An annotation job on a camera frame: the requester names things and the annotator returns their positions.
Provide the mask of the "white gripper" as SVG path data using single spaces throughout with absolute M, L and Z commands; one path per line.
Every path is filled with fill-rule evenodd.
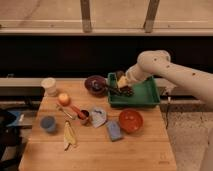
M 144 72 L 138 65 L 133 65 L 126 71 L 126 77 L 121 76 L 117 80 L 118 88 L 126 87 L 128 84 L 136 84 L 145 81 L 149 74 Z

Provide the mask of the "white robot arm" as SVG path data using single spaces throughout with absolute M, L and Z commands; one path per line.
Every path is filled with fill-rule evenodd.
M 118 87 L 133 86 L 153 75 L 185 89 L 213 110 L 213 74 L 172 63 L 166 50 L 141 52 L 136 63 L 119 78 Z

